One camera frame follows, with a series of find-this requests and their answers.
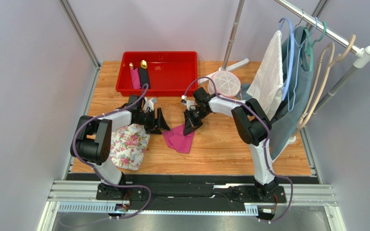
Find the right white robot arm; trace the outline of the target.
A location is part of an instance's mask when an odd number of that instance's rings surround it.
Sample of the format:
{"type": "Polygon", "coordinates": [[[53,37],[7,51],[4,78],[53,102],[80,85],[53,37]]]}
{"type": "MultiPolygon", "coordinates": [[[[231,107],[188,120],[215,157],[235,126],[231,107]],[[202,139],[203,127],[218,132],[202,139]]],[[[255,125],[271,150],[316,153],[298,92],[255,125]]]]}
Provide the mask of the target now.
{"type": "Polygon", "coordinates": [[[203,125],[202,120],[211,113],[220,113],[232,117],[239,137],[248,144],[254,163],[254,179],[257,194],[268,196],[277,187],[269,151],[269,136],[272,124],[258,101],[251,98],[247,101],[233,100],[221,95],[209,95],[204,88],[194,93],[194,105],[182,97],[187,104],[184,110],[184,135],[196,131],[203,125]]]}

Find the magenta paper napkin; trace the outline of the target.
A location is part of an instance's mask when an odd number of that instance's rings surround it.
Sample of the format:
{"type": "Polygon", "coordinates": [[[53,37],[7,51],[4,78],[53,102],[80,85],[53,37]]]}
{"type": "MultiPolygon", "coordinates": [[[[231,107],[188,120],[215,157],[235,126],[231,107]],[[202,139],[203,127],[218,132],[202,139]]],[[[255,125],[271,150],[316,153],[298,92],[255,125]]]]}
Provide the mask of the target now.
{"type": "Polygon", "coordinates": [[[191,132],[184,136],[184,127],[184,124],[176,126],[170,131],[164,131],[162,136],[169,148],[174,149],[178,153],[189,154],[195,133],[191,132]]]}

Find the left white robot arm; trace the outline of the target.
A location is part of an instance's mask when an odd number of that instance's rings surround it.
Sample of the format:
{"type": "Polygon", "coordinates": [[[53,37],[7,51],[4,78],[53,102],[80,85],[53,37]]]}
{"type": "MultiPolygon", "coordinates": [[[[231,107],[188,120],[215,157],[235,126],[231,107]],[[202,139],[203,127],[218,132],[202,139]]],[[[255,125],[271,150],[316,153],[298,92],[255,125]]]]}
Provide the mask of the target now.
{"type": "Polygon", "coordinates": [[[98,116],[79,118],[70,145],[70,154],[90,166],[101,182],[118,191],[128,188],[124,174],[110,159],[112,132],[125,126],[142,126],[146,134],[169,131],[162,109],[153,109],[153,99],[131,95],[128,102],[116,110],[98,116]]]}

